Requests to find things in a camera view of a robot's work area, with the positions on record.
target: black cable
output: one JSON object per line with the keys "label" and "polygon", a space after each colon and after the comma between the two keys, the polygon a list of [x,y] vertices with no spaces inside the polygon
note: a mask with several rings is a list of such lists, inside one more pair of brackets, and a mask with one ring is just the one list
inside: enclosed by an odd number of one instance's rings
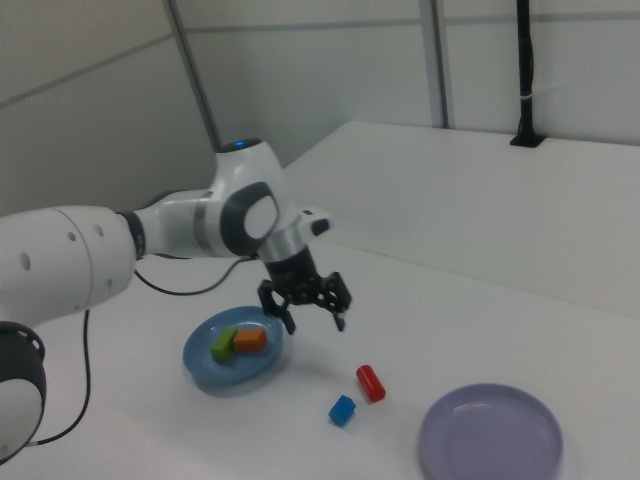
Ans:
{"label": "black cable", "polygon": [[44,440],[32,441],[29,443],[30,447],[35,447],[38,445],[46,445],[47,443],[55,442],[56,440],[64,437],[66,434],[68,434],[74,428],[76,428],[76,426],[80,423],[80,420],[82,420],[82,417],[84,417],[84,414],[87,411],[87,407],[89,406],[89,398],[91,397],[91,368],[89,365],[89,341],[88,341],[89,312],[90,310],[85,310],[84,312],[84,326],[83,326],[83,333],[82,333],[83,343],[84,343],[84,366],[85,366],[85,373],[87,377],[87,390],[85,393],[84,405],[82,406],[82,410],[80,411],[80,414],[78,415],[78,418],[76,418],[75,422],[73,422],[66,430],[60,432],[57,435],[54,435],[53,437],[45,438]]}
{"label": "black cable", "polygon": [[136,277],[138,277],[140,279],[140,281],[142,283],[144,283],[147,287],[152,288],[160,293],[164,293],[166,295],[174,295],[176,297],[190,297],[193,295],[201,295],[203,293],[207,293],[210,292],[211,290],[213,290],[214,288],[219,287],[222,282],[224,282],[227,277],[231,274],[231,272],[233,271],[234,268],[236,268],[239,264],[243,263],[243,262],[249,262],[251,260],[256,260],[256,257],[241,257],[238,260],[236,260],[235,262],[233,262],[231,264],[231,266],[227,269],[226,272],[224,272],[224,275],[222,275],[222,277],[220,278],[220,280],[218,280],[216,283],[214,283],[213,285],[211,285],[210,287],[207,288],[203,288],[202,290],[196,290],[194,292],[173,292],[171,290],[166,290],[164,288],[158,287],[157,285],[154,285],[153,283],[151,283],[149,280],[147,280],[146,278],[144,278],[140,272],[138,272],[136,270]]}

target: orange block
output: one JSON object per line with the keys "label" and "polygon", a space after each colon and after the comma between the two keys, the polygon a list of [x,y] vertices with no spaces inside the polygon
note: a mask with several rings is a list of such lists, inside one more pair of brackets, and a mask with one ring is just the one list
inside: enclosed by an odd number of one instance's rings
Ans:
{"label": "orange block", "polygon": [[233,348],[236,352],[259,352],[267,344],[264,328],[239,330],[233,337]]}

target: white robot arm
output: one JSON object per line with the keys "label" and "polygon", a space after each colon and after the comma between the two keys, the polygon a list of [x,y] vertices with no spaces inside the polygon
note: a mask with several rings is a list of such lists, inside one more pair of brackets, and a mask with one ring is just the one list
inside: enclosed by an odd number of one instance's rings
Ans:
{"label": "white robot arm", "polygon": [[295,207],[267,143],[234,142],[216,157],[209,189],[142,210],[73,206],[0,218],[0,464],[31,439],[44,411],[44,346],[29,327],[122,292],[144,255],[257,256],[271,277],[258,289],[267,315],[291,334],[288,306],[313,303],[344,328],[351,296],[338,273],[318,275],[307,247],[329,217]]}

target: green block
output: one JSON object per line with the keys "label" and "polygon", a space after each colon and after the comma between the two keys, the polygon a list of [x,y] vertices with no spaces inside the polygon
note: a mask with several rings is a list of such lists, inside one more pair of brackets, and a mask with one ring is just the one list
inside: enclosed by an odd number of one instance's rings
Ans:
{"label": "green block", "polygon": [[226,327],[222,329],[216,342],[211,347],[211,355],[216,362],[226,362],[233,354],[233,337],[238,333],[237,328]]}

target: plate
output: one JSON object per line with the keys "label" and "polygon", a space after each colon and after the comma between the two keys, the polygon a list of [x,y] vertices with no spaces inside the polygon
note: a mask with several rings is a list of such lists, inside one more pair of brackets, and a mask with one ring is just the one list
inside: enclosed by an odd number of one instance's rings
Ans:
{"label": "plate", "polygon": [[454,390],[427,412],[420,454],[437,480],[549,480],[562,432],[537,398],[505,385]]}
{"label": "plate", "polygon": [[[226,362],[216,362],[211,346],[226,327],[238,330],[264,328],[267,344],[261,352],[234,353]],[[250,379],[271,365],[282,351],[282,323],[266,316],[259,307],[236,307],[206,320],[196,328],[184,345],[182,361],[199,382],[232,384]]]}

